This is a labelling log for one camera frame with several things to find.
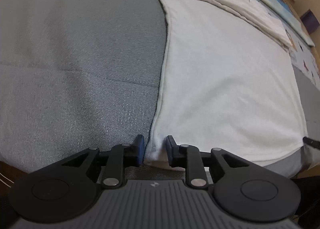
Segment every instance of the gray bed sheet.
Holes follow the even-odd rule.
[[[93,144],[108,150],[138,133],[147,143],[165,43],[158,0],[0,0],[0,160],[32,172]],[[295,74],[320,139],[320,92]],[[267,168],[293,176],[303,158],[298,151]],[[143,165],[126,177],[183,172]]]

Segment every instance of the metal screw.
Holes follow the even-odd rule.
[[[119,180],[117,180],[116,178],[114,177],[108,177],[106,179],[103,180],[103,183],[106,185],[106,186],[116,186],[119,184]]]
[[[195,178],[195,179],[191,180],[192,186],[201,187],[201,186],[205,186],[206,184],[207,184],[207,182],[202,178]]]

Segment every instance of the white wire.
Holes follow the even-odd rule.
[[[6,186],[11,187],[11,186],[8,185],[6,182],[4,182],[2,179],[0,179],[0,181],[1,181],[3,184],[5,184]]]
[[[0,175],[3,176],[6,180],[8,180],[8,181],[10,181],[11,183],[14,184],[14,182],[13,182],[12,180],[8,179],[8,178],[7,178],[5,175],[3,175],[2,173],[0,173]]]

